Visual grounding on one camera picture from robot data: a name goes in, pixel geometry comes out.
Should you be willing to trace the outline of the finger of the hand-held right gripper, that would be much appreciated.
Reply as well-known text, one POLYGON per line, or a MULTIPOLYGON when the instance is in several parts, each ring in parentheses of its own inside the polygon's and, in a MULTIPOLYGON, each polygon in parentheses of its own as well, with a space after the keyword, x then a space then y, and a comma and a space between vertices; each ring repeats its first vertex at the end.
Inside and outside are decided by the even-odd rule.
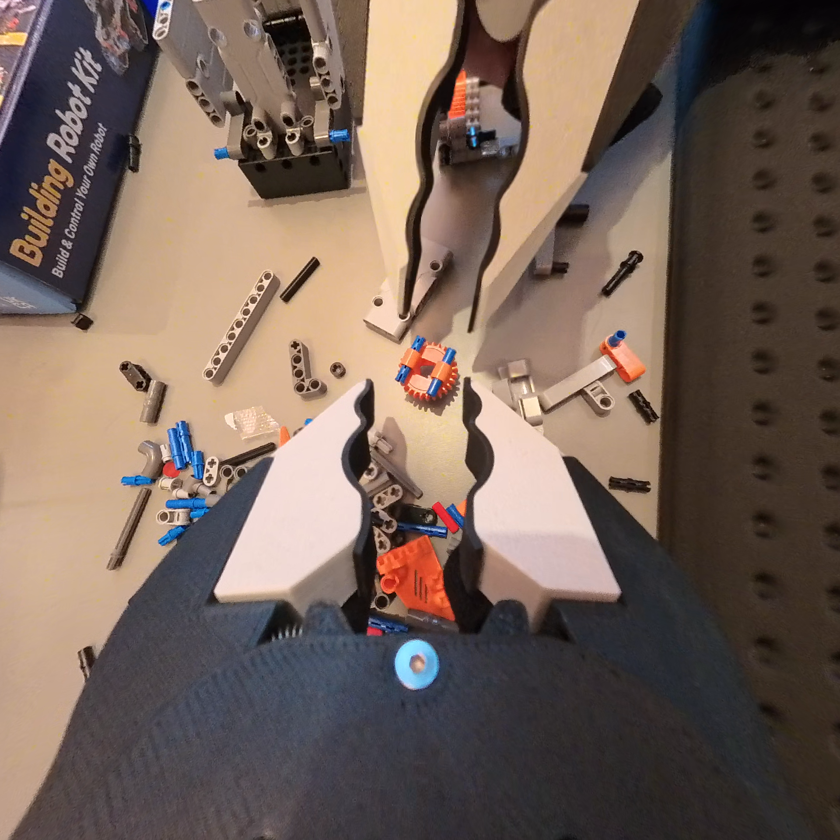
POLYGON ((407 316, 433 187, 432 133, 464 58, 465 2, 371 1, 358 129, 386 276, 407 316))
POLYGON ((513 72, 518 168, 502 188, 469 330, 499 308, 585 180, 585 158, 639 2, 469 2, 468 58, 513 72))

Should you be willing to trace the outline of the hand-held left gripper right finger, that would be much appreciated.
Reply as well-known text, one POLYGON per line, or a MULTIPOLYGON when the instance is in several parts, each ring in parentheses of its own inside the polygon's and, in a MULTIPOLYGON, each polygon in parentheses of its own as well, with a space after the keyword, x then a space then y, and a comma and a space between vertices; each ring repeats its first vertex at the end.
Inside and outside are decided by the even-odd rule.
POLYGON ((520 602, 531 629, 553 601, 618 602, 621 588, 558 448, 469 377, 463 422, 475 478, 463 527, 466 591, 520 602))

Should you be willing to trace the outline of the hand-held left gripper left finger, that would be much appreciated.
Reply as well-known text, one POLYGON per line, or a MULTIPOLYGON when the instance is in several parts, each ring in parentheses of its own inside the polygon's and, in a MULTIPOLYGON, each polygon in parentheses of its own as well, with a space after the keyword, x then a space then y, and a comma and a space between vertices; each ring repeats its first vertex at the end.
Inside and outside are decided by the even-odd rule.
POLYGON ((287 602, 303 614, 357 595, 370 606, 375 545, 360 478, 374 415, 365 379, 277 450, 216 583, 220 602, 287 602))

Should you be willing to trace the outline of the pile of small building parts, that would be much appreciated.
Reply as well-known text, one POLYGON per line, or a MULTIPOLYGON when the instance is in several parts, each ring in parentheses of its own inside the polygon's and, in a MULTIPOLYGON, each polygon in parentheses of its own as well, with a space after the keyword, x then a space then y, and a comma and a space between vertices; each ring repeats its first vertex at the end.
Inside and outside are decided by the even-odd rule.
MULTIPOLYGON (((367 511, 371 514, 370 535, 376 553, 371 617, 366 618, 367 634, 383 635, 405 632, 409 625, 423 623, 431 627, 453 626, 454 614, 445 593, 444 573, 434 556, 432 537, 452 537, 448 526, 438 517, 449 513, 457 517, 465 506, 435 509, 412 506, 405 502, 404 492, 415 497, 421 491, 404 477, 388 459, 391 444, 372 429, 369 433, 371 461, 366 465, 362 491, 367 511)), ((210 458, 205 465, 205 479, 220 481, 213 489, 206 484, 187 481, 175 488, 174 479, 162 485, 172 490, 173 498, 157 517, 169 527, 161 544, 175 543, 190 526, 199 522, 221 498, 221 490, 231 491, 256 467, 246 467, 247 459, 274 452, 275 444, 249 450, 241 457, 221 462, 210 458)))

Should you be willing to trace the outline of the orange toothed gear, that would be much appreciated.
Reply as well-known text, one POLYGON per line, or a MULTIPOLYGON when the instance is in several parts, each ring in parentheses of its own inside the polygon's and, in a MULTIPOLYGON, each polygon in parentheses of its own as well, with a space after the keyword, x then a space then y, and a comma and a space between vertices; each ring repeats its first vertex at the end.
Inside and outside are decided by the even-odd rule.
POLYGON ((453 384, 451 391, 446 396, 441 396, 437 400, 431 401, 427 396, 427 387, 429 385, 433 368, 439 362, 444 354, 446 348, 451 348, 435 341, 426 340, 426 345, 423 349, 422 357, 413 368, 413 374, 408 378, 404 385, 399 385, 404 390, 405 394, 410 396, 414 401, 420 403, 436 403, 446 398, 454 389, 459 379, 459 369, 457 364, 458 378, 457 382, 453 384))

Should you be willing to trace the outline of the small clear sticker bag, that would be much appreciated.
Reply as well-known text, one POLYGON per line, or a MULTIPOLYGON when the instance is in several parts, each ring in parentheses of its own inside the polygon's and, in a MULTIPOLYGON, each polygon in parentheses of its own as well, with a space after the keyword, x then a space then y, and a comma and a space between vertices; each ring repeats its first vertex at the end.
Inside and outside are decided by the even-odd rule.
POLYGON ((243 440, 271 435, 280 429, 278 422, 263 406, 251 406, 227 413, 224 420, 243 440))

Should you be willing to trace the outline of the grey partly built model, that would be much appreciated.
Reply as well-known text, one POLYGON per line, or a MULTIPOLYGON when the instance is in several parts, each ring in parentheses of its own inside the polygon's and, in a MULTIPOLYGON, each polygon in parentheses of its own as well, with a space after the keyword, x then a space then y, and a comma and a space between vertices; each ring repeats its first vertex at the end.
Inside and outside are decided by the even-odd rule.
POLYGON ((350 186, 352 117, 333 2, 157 2, 154 39, 263 200, 350 186))

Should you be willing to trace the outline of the dark grey angled beam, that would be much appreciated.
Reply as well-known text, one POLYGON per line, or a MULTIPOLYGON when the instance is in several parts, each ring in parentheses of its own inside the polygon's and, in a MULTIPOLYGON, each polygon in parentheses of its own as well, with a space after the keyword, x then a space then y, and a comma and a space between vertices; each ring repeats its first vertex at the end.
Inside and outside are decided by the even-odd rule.
POLYGON ((289 342, 290 370, 293 391, 310 401, 327 393, 326 382, 312 373, 308 347, 299 339, 289 342))

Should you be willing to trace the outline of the black long pin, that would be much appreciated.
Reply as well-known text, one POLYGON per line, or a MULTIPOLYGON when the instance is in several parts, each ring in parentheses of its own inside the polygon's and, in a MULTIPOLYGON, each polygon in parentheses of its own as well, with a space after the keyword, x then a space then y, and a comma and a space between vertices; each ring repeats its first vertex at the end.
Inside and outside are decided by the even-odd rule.
POLYGON ((644 255, 638 250, 631 250, 626 258, 620 263, 615 270, 612 277, 605 283, 601 289, 601 295, 604 298, 609 298, 614 292, 629 278, 636 270, 636 268, 644 260, 644 255))

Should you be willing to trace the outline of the orange connector block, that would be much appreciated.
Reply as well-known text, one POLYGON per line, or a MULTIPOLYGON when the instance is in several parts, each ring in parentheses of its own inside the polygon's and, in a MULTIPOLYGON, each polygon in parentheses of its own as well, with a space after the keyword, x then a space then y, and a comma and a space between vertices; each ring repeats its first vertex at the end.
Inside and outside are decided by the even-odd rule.
POLYGON ((644 375, 646 365, 630 349, 626 339, 627 332, 619 329, 602 341, 600 350, 612 360, 621 379, 625 383, 632 383, 644 375))

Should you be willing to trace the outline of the long grey holed beam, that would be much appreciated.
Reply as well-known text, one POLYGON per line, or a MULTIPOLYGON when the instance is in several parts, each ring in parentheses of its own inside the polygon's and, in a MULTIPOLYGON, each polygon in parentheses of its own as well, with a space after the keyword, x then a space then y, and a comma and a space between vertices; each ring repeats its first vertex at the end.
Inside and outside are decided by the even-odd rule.
POLYGON ((205 382, 224 383, 279 287, 280 280, 272 271, 260 275, 207 363, 203 371, 205 382))

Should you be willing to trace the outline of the short black axle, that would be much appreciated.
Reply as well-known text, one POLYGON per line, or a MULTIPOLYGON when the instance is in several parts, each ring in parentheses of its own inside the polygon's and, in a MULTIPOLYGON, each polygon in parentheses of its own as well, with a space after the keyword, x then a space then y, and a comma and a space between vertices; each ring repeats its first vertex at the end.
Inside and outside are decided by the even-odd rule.
POLYGON ((295 295, 299 292, 299 290, 303 287, 303 285, 308 281, 308 279, 314 274, 314 272, 319 267, 320 260, 317 257, 311 257, 309 261, 293 277, 290 283, 288 283, 280 292, 280 299, 283 302, 289 302, 291 299, 293 299, 295 295))

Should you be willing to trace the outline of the grey rectangular panel piece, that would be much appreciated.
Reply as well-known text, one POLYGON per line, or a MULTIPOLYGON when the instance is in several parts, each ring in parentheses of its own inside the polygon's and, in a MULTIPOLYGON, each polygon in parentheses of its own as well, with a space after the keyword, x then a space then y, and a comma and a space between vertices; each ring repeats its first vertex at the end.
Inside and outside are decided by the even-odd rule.
POLYGON ((438 277, 446 271, 452 257, 453 253, 447 247, 423 238, 423 253, 409 315, 406 318, 399 318, 391 281, 385 279, 377 294, 372 298, 371 309, 364 317, 364 324, 395 343, 401 342, 415 316, 419 315, 433 294, 438 277))

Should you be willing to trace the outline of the blue robot kit box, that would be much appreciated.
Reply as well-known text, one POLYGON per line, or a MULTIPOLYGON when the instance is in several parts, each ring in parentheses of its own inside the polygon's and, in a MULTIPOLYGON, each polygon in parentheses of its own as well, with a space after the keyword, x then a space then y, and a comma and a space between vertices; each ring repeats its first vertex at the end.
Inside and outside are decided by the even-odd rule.
POLYGON ((158 55, 147 2, 2 2, 1 313, 76 312, 158 55))

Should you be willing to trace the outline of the grey bracket frame piece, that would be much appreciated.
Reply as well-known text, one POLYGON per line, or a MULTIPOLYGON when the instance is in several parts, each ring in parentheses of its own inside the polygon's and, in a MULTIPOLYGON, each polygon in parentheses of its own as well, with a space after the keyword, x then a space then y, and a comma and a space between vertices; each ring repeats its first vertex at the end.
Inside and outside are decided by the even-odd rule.
POLYGON ((568 229, 572 230, 573 228, 582 227, 588 220, 590 210, 591 208, 588 203, 573 203, 568 205, 534 256, 531 266, 532 277, 543 279, 552 275, 563 275, 568 271, 569 263, 559 261, 554 257, 557 234, 563 233, 568 229))

